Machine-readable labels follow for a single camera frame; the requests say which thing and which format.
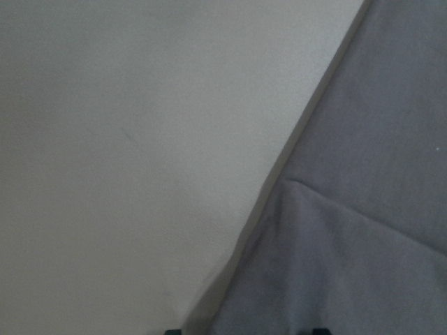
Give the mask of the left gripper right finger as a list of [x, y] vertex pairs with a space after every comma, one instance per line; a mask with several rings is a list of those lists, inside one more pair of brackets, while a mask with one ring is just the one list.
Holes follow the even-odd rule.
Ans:
[[331, 331], [328, 328], [313, 328], [312, 335], [331, 335]]

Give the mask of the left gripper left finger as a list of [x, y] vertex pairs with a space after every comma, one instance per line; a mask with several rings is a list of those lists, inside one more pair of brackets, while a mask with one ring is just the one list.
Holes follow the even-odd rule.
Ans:
[[169, 329], [164, 332], [164, 335], [182, 335], [181, 329]]

